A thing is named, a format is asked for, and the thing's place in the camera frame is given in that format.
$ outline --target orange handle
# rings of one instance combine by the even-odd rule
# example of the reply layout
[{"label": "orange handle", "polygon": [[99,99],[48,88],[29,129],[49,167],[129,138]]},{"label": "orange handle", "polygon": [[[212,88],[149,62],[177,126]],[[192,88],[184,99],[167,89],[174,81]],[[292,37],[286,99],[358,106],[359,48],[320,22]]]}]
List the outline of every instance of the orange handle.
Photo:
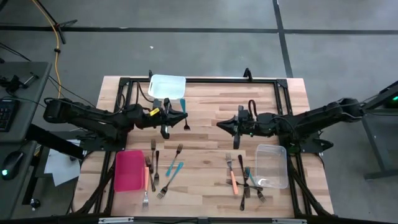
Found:
[{"label": "orange handle", "polygon": [[235,175],[234,172],[231,171],[231,180],[232,180],[232,188],[234,189],[234,194],[238,194],[238,186],[236,185]]},{"label": "orange handle", "polygon": [[148,191],[149,167],[145,167],[145,190]]}]

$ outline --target concrete floor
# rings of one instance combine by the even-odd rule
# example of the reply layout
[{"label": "concrete floor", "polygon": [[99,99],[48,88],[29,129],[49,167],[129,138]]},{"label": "concrete floor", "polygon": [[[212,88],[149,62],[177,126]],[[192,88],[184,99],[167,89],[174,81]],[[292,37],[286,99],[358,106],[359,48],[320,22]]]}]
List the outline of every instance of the concrete floor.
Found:
[{"label": "concrete floor", "polygon": [[[78,19],[77,26],[277,28],[272,0],[42,2],[58,21]],[[395,0],[279,0],[279,7],[285,29],[398,29]],[[26,0],[10,1],[0,12],[0,23],[47,25]],[[58,66],[62,84],[94,103],[103,76],[147,75],[148,69],[184,76],[240,77],[249,67],[255,77],[286,77],[278,34],[67,32],[65,36],[67,45],[61,46]],[[0,42],[31,60],[54,60],[52,32],[0,31]],[[286,43],[293,76],[304,78],[312,108],[344,96],[363,100],[397,80],[398,35],[290,34]],[[0,56],[23,60],[1,49]],[[56,89],[48,84],[44,97],[55,94]],[[41,127],[52,131],[74,128],[45,123],[42,112],[39,108],[34,118]],[[323,156],[335,213],[396,222],[398,177],[363,179],[363,174],[379,168],[362,124],[337,124],[327,128],[322,138],[335,143]],[[64,188],[72,192],[73,184]],[[58,192],[52,188],[35,194],[47,198]],[[58,206],[47,211],[21,208],[14,216],[63,214],[71,196],[63,194],[64,200],[57,198]]]}]

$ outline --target computer mouse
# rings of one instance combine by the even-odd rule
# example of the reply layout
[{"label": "computer mouse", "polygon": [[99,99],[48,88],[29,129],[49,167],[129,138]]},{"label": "computer mouse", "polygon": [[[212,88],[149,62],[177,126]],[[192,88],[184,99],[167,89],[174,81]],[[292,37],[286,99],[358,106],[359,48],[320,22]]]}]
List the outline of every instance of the computer mouse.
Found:
[{"label": "computer mouse", "polygon": [[18,174],[23,157],[24,153],[21,151],[14,151],[7,155],[1,167],[1,177],[3,180],[12,180]]}]

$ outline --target clear plastic container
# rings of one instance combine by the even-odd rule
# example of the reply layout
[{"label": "clear plastic container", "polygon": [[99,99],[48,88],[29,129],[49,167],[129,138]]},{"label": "clear plastic container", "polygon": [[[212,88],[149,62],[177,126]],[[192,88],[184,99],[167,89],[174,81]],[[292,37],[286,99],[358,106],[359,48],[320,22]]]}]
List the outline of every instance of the clear plastic container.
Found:
[{"label": "clear plastic container", "polygon": [[181,99],[185,94],[186,82],[185,77],[156,74],[150,78],[148,94],[158,99]]},{"label": "clear plastic container", "polygon": [[116,154],[114,190],[124,192],[144,187],[144,154],[141,150],[122,151]]},{"label": "clear plastic container", "polygon": [[258,145],[255,178],[261,187],[285,189],[288,186],[286,149],[283,146]]}]

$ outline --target yellow tag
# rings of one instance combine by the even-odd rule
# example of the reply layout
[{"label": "yellow tag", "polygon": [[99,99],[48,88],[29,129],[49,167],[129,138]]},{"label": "yellow tag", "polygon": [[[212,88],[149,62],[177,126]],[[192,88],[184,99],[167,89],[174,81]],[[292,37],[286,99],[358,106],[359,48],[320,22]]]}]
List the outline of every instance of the yellow tag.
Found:
[{"label": "yellow tag", "polygon": [[154,110],[152,110],[151,112],[149,112],[149,115],[150,115],[150,116],[153,116],[153,115],[155,115],[156,113],[158,113],[159,111],[160,111],[159,108],[155,108]]}]

